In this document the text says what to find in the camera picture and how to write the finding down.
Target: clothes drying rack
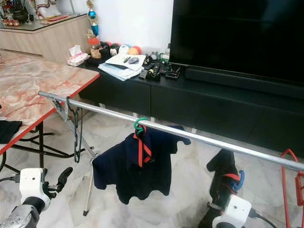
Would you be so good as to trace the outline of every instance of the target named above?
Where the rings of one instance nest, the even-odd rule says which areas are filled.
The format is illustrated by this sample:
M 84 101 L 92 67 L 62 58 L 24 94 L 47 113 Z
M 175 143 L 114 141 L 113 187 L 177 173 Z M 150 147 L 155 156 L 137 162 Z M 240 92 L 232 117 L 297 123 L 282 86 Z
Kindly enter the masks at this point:
M 61 96 L 57 96 L 55 94 L 50 94 L 50 93 L 46 93 L 46 92 L 42 92 L 39 91 L 38 93 L 40 96 L 44 96 L 47 97 L 48 99 L 50 99 L 57 112 L 59 113 L 59 115 L 61 116 L 61 118 L 65 121 L 65 123 L 67 124 L 67 126 L 70 128 L 70 130 L 73 132 L 74 134 L 74 123 L 70 120 L 70 118 L 68 117 L 68 103 L 67 103 L 67 99 L 66 97 L 61 97 Z M 111 111 L 105 108 L 101 108 L 98 106 L 94 106 L 91 104 L 86 104 L 80 101 L 76 101 L 73 99 L 69 99 L 69 104 L 74 106 L 74 107 L 79 107 L 79 108 L 83 108 L 83 109 L 87 109 L 96 113 L 100 113 L 100 114 L 104 114 L 107 116 L 111 116 L 111 117 L 116 117 L 119 119 L 124 119 L 127 121 L 131 121 L 131 122 L 135 122 L 138 119 L 133 117 L 133 116 L 129 116 L 129 115 L 125 115 L 119 112 L 115 112 L 115 111 Z M 182 130 L 178 130 L 172 127 L 168 127 L 162 124 L 158 124 L 158 123 L 154 123 L 154 122 L 150 122 L 147 120 L 141 120 L 138 122 L 138 124 L 147 126 L 147 127 L 151 127 L 157 130 L 161 130 L 167 133 L 171 133 L 174 135 L 178 135 L 181 137 L 185 137 L 185 138 L 189 138 L 189 139 L 194 139 L 194 140 L 198 140 L 201 142 L 204 142 L 206 144 L 209 145 L 213 145 L 213 146 L 217 146 L 220 148 L 224 148 L 224 149 L 228 149 L 231 150 L 233 152 L 237 152 L 237 153 L 241 153 L 241 154 L 245 154 L 245 155 L 250 155 L 253 157 L 257 157 L 260 159 L 264 159 L 270 162 L 274 162 L 277 164 L 280 164 L 286 168 L 290 168 L 292 170 L 296 170 L 296 171 L 304 171 L 304 164 L 299 163 L 299 162 L 295 162 L 295 161 L 290 161 L 281 157 L 276 157 L 270 154 L 266 154 L 266 153 L 262 153 L 259 151 L 255 151 L 255 150 L 251 150 L 245 147 L 241 147 L 241 146 L 237 146 L 231 143 L 227 143 L 227 142 L 223 142 L 220 140 L 215 140 L 212 138 L 208 138 L 205 136 L 201 136 L 198 134 L 194 134 L 194 133 L 189 133 L 186 131 L 182 131 Z M 85 141 L 85 139 L 82 137 L 82 141 L 81 144 L 83 145 L 83 147 L 86 149 L 86 151 L 91 155 L 92 160 L 98 155 L 96 153 L 93 152 L 93 150 L 90 148 L 90 146 L 88 145 L 88 143 Z M 85 204 L 85 209 L 84 209 L 84 213 L 83 215 L 86 216 L 88 214 L 89 211 L 89 201 L 90 201 L 90 196 L 91 196 L 91 190 L 92 190 L 92 185 L 93 185 L 93 167 L 91 170 L 91 177 L 90 177 L 90 182 L 89 182 L 89 187 L 88 187 L 88 192 L 87 192 L 87 198 L 86 198 L 86 204 Z

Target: red table edge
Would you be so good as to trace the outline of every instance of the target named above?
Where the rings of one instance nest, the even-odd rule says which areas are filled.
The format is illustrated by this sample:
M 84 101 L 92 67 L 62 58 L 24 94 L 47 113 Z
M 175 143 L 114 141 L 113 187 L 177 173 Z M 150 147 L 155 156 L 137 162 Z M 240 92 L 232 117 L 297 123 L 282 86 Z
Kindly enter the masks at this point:
M 100 74 L 97 73 L 97 75 L 92 78 L 90 81 L 88 81 L 87 83 L 85 83 L 82 87 L 80 87 L 79 89 L 77 89 L 74 93 L 72 93 L 70 95 L 70 97 L 73 97 L 77 94 L 79 94 L 79 92 L 81 92 L 83 89 L 85 89 L 88 85 L 90 85 L 93 81 L 95 81 L 97 78 L 100 77 Z M 14 145 L 16 142 L 19 141 L 19 139 L 21 139 L 23 136 L 25 136 L 27 133 L 29 133 L 29 131 L 31 131 L 34 127 L 36 127 L 39 123 L 41 123 L 43 120 L 45 120 L 46 118 L 48 118 L 51 114 L 53 114 L 56 111 L 55 108 L 53 108 L 52 110 L 50 110 L 49 112 L 47 112 L 43 117 L 41 117 L 40 119 L 38 119 L 36 122 L 34 122 L 31 126 L 29 126 L 24 132 L 22 132 L 20 135 L 18 135 L 16 138 L 14 138 L 13 140 L 11 140 L 8 144 L 6 144 L 1 150 L 0 150 L 0 155 L 2 155 L 6 150 L 8 150 L 12 145 Z

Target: marble floor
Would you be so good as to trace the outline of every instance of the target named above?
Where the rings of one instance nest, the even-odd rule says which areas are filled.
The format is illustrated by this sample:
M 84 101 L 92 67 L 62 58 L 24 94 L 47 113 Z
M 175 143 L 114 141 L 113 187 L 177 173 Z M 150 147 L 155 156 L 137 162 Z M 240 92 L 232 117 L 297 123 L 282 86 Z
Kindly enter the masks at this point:
M 44 129 L 45 132 L 56 134 L 46 136 L 45 144 L 68 153 L 73 152 L 73 135 L 58 115 L 49 117 L 44 122 Z M 124 140 L 131 132 L 133 124 L 130 122 L 94 113 L 88 113 L 84 117 L 84 137 L 95 147 L 95 151 L 106 151 Z M 48 168 L 46 180 L 50 183 L 56 183 L 59 174 L 66 167 L 72 166 L 74 171 L 63 191 L 51 201 L 48 213 L 41 214 L 38 228 L 196 228 L 207 210 L 207 202 L 211 200 L 209 187 L 213 173 L 207 171 L 206 164 L 220 148 L 193 140 L 191 142 L 188 146 L 179 142 L 177 154 L 171 156 L 172 181 L 169 196 L 153 191 L 144 201 L 133 197 L 128 205 L 124 205 L 119 201 L 114 185 L 108 186 L 106 190 L 93 187 L 90 211 L 86 217 L 83 217 L 82 213 L 90 176 L 89 155 L 82 153 L 79 164 L 74 163 L 73 158 L 45 157 L 45 167 Z M 23 144 L 36 148 L 27 142 Z M 38 165 L 36 154 L 14 149 L 9 149 L 7 154 L 7 164 L 18 169 Z M 281 166 L 242 154 L 235 154 L 235 158 L 237 168 L 246 172 L 245 183 L 239 196 L 249 200 L 260 214 L 273 221 L 278 228 L 285 227 Z M 12 174 L 12 171 L 4 168 L 0 178 Z M 286 175 L 290 219 L 292 227 L 297 227 L 301 224 L 302 209 L 296 205 L 296 172 L 286 170 Z M 18 184 L 1 182 L 0 221 L 19 203 Z M 245 226 L 270 227 L 260 219 L 251 218 L 248 218 Z

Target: tissue box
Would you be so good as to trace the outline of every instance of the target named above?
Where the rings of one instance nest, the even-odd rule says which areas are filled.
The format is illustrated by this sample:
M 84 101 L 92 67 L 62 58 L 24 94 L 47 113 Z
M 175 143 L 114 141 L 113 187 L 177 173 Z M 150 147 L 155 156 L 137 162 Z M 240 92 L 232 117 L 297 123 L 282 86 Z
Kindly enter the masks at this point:
M 79 66 L 84 63 L 90 56 L 87 53 L 82 53 L 80 46 L 75 45 L 74 47 L 69 49 L 71 57 L 67 59 L 67 64 L 71 66 Z

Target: white wall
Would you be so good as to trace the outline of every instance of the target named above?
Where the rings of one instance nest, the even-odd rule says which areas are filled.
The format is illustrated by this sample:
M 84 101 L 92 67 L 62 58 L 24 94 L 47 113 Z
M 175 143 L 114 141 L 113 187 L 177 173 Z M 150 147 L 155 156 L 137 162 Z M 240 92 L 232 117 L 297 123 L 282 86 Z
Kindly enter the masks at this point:
M 73 0 L 76 12 L 88 12 L 86 0 Z M 163 51 L 171 39 L 173 0 L 95 0 L 102 41 L 140 46 L 144 52 Z M 71 12 L 68 0 L 57 0 L 60 11 Z

